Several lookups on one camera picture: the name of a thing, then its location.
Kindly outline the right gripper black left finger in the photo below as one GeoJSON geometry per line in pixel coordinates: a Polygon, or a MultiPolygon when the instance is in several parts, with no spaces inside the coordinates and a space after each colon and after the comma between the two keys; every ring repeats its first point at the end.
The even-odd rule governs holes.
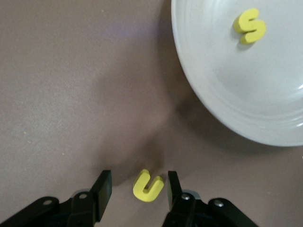
{"type": "Polygon", "coordinates": [[[89,191],[60,203],[42,197],[2,222],[2,227],[93,227],[101,221],[112,194],[110,170],[104,170],[89,191]]]}

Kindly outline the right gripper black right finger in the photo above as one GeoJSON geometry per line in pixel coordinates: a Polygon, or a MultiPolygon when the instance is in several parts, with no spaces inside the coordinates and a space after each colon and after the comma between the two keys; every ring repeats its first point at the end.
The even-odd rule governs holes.
{"type": "Polygon", "coordinates": [[[257,227],[247,215],[224,198],[208,203],[181,189],[176,171],[168,171],[169,208],[164,227],[257,227]]]}

